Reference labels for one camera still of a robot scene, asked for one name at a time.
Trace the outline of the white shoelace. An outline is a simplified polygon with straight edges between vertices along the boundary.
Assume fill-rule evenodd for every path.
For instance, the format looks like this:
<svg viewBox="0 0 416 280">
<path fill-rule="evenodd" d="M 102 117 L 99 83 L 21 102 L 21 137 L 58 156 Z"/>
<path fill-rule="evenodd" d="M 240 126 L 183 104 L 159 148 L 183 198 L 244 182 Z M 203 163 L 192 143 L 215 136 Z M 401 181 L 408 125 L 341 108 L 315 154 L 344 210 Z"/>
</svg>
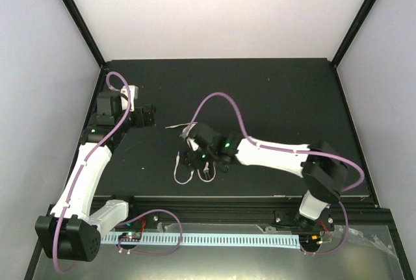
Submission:
<svg viewBox="0 0 416 280">
<path fill-rule="evenodd" d="M 180 123 L 180 124 L 176 124 L 176 125 L 169 125 L 169 126 L 166 126 L 165 129 L 167 129 L 167 130 L 180 130 L 180 136 L 181 136 L 181 131 L 183 129 L 183 124 L 186 124 L 186 123 Z M 187 168 L 185 167 L 185 165 L 182 163 L 182 160 L 181 160 L 181 155 L 187 149 L 188 149 L 188 146 L 185 143 L 185 147 L 182 150 L 178 150 L 177 153 L 176 153 L 175 165 L 174 165 L 174 169 L 173 169 L 174 181 L 177 184 L 181 185 L 181 186 L 185 186 L 185 185 L 189 184 L 195 177 L 203 183 L 213 182 L 216 179 L 217 170 L 216 170 L 216 174 L 214 175 L 214 178 L 211 181 L 204 181 L 202 172 L 196 172 L 196 171 L 191 171 L 190 172 L 190 171 L 187 170 Z"/>
</svg>

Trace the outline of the black canvas sneaker white sole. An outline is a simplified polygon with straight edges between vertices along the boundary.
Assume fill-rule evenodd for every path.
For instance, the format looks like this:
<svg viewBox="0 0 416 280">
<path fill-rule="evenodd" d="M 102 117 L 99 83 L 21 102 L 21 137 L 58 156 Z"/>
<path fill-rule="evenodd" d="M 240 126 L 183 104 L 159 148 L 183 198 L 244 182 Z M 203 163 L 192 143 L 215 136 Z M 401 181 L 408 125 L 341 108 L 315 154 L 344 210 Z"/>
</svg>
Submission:
<svg viewBox="0 0 416 280">
<path fill-rule="evenodd" d="M 223 143 L 225 142 L 225 140 L 226 140 L 225 137 L 221 135 L 218 155 L 210 155 L 210 154 L 206 155 L 205 153 L 196 152 L 196 154 L 200 158 L 200 168 L 195 171 L 203 173 L 204 181 L 211 181 L 216 174 L 216 170 L 219 170 L 222 173 L 227 173 L 229 171 L 229 162 L 226 160 L 225 155 L 221 154 Z"/>
</svg>

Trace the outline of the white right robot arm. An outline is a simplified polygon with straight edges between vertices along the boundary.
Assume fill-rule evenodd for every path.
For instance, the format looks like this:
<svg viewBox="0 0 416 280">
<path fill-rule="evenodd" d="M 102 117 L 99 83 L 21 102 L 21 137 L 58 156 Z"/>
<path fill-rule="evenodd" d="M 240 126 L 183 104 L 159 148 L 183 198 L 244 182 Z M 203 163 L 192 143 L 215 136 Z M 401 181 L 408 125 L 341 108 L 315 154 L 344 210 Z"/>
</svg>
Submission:
<svg viewBox="0 0 416 280">
<path fill-rule="evenodd" d="M 325 142 L 278 144 L 240 133 L 220 134 L 198 122 L 186 126 L 181 136 L 188 149 L 179 154 L 178 162 L 205 182 L 213 180 L 217 168 L 228 169 L 232 164 L 271 168 L 303 179 L 306 192 L 294 215 L 301 230 L 312 230 L 324 209 L 341 198 L 348 168 Z"/>
</svg>

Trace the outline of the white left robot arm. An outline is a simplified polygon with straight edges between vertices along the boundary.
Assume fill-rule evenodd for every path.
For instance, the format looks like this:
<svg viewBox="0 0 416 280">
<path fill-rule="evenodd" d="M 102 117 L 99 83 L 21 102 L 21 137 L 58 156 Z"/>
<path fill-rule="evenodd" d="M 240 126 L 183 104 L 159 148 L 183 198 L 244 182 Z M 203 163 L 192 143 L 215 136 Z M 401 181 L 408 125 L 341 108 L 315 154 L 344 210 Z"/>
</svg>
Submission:
<svg viewBox="0 0 416 280">
<path fill-rule="evenodd" d="M 128 130 L 155 124 L 155 107 L 138 107 L 137 99 L 136 86 L 98 94 L 96 111 L 81 133 L 66 187 L 50 213 L 35 223 L 48 258 L 90 262 L 98 254 L 101 238 L 119 223 L 124 227 L 138 223 L 138 209 L 122 199 L 111 199 L 99 210 L 90 211 L 104 169 Z"/>
</svg>

